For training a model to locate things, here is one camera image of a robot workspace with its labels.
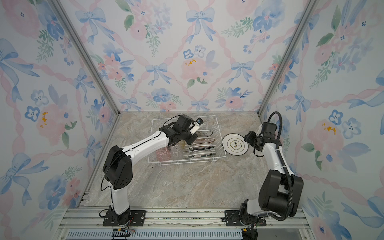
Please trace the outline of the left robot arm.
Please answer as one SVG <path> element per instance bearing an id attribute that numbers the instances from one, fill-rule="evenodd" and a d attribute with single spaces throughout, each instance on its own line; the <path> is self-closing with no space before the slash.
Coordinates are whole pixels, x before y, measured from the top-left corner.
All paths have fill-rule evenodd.
<path id="1" fill-rule="evenodd" d="M 157 150 L 173 147 L 180 141 L 190 145 L 197 139 L 196 131 L 204 123 L 201 118 L 193 120 L 184 114 L 174 118 L 175 122 L 166 121 L 158 131 L 137 143 L 122 148 L 110 148 L 103 173 L 111 191 L 110 209 L 116 216 L 122 217 L 130 211 L 128 184 L 133 179 L 133 166 L 139 160 Z"/>

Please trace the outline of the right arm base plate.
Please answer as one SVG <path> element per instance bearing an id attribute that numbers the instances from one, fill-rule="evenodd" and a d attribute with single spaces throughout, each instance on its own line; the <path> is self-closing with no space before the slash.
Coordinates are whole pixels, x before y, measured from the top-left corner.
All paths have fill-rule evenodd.
<path id="1" fill-rule="evenodd" d="M 248 214 L 241 215 L 240 210 L 226 210 L 222 222 L 225 223 L 227 227 L 250 228 L 252 223 L 254 223 L 255 227 L 267 226 L 265 219 L 260 219 Z"/>

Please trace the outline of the orange sunburst plate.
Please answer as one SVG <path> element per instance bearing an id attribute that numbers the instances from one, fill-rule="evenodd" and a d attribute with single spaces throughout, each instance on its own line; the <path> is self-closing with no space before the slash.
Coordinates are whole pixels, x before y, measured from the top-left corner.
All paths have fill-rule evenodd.
<path id="1" fill-rule="evenodd" d="M 215 141 L 216 141 L 216 139 L 212 138 L 212 137 L 198 137 L 194 141 L 194 144 L 211 144 Z"/>

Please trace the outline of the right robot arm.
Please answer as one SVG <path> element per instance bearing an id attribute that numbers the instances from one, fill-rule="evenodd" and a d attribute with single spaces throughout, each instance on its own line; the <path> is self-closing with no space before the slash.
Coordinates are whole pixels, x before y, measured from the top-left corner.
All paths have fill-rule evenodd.
<path id="1" fill-rule="evenodd" d="M 259 126 L 256 133 L 250 131 L 245 136 L 245 141 L 267 160 L 269 172 L 259 196 L 241 205 L 239 219 L 244 224 L 265 217 L 284 221 L 297 213 L 304 181 L 289 168 L 278 136 L 278 126 L 269 122 Z"/>

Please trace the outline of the white plate green clover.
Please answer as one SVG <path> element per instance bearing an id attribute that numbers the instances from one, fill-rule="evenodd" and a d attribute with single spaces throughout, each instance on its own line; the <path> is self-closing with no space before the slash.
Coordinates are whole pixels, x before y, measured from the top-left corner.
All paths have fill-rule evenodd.
<path id="1" fill-rule="evenodd" d="M 244 137 L 239 134 L 228 134 L 223 137 L 224 150 L 233 156 L 242 156 L 248 149 L 249 145 L 244 141 Z"/>

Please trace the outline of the green red rim plate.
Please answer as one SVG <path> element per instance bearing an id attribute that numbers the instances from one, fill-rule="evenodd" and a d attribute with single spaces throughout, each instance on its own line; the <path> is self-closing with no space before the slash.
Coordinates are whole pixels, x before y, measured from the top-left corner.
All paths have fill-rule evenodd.
<path id="1" fill-rule="evenodd" d="M 189 151 L 210 151 L 213 150 L 216 146 L 213 144 L 198 144 L 192 145 L 188 148 Z"/>

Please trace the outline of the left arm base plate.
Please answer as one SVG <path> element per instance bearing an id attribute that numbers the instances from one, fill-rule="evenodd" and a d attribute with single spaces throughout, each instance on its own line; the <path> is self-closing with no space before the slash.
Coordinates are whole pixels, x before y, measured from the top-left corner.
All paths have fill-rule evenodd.
<path id="1" fill-rule="evenodd" d="M 145 210 L 127 210 L 117 215 L 113 210 L 107 210 L 104 217 L 104 227 L 142 227 L 146 218 Z"/>

